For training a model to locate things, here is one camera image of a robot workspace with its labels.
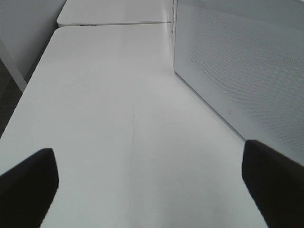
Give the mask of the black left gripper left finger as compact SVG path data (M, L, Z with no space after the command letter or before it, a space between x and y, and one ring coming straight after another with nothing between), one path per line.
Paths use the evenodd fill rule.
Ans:
M0 176L0 226L39 228L59 187L55 154L41 149Z

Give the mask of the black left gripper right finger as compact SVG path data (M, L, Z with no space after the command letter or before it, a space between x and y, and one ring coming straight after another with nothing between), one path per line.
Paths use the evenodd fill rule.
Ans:
M241 175L268 227L304 226L302 165L257 140L247 140Z

